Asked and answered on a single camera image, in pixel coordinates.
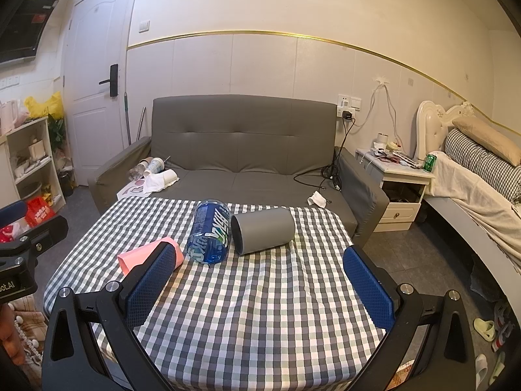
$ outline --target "pink cup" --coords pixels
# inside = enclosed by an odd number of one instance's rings
[[[184,260],[181,247],[179,247],[179,244],[176,243],[173,239],[166,237],[151,242],[150,244],[146,244],[142,247],[138,247],[136,249],[119,254],[118,262],[123,274],[127,276],[127,274],[132,270],[134,266],[143,264],[145,260],[147,260],[147,257],[150,256],[150,254],[152,254],[152,252],[155,250],[155,248],[160,242],[167,242],[174,246],[176,250],[176,266],[174,269],[177,269],[181,265],[181,263],[183,263]]]

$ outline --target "white paper cup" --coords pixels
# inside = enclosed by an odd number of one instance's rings
[[[177,174],[172,169],[165,170],[162,175],[165,185],[177,180]]]
[[[145,170],[143,176],[147,177],[151,173],[159,173],[162,172],[165,169],[165,162],[163,162],[162,159],[159,157],[154,157],[150,164],[148,165],[148,168]]]

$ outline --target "sofa cushion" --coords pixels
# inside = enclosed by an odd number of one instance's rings
[[[225,203],[308,207],[307,198],[315,191],[311,186],[295,182],[293,175],[269,172],[234,173],[209,169],[174,170],[180,180],[153,196],[196,201],[215,198]],[[305,175],[300,180],[318,185],[322,178]],[[340,217],[352,237],[357,226],[353,212],[342,194],[332,188],[330,181],[325,181],[324,186],[327,189],[321,190],[321,194],[332,201],[326,208]]]
[[[331,162],[336,106],[252,95],[154,100],[152,154],[188,170],[293,175]]]

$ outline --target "white headboard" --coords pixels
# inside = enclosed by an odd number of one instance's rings
[[[449,110],[424,101],[416,113],[416,153],[415,157],[425,160],[431,151],[444,151],[445,138],[453,128],[452,121],[460,116],[474,116],[472,104],[468,101],[460,106],[452,106]]]

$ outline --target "white bed sheet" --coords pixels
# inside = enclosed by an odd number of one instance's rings
[[[426,189],[434,197],[449,197],[497,243],[521,271],[521,204],[512,205],[480,176],[456,163],[444,152],[437,157],[435,179]]]

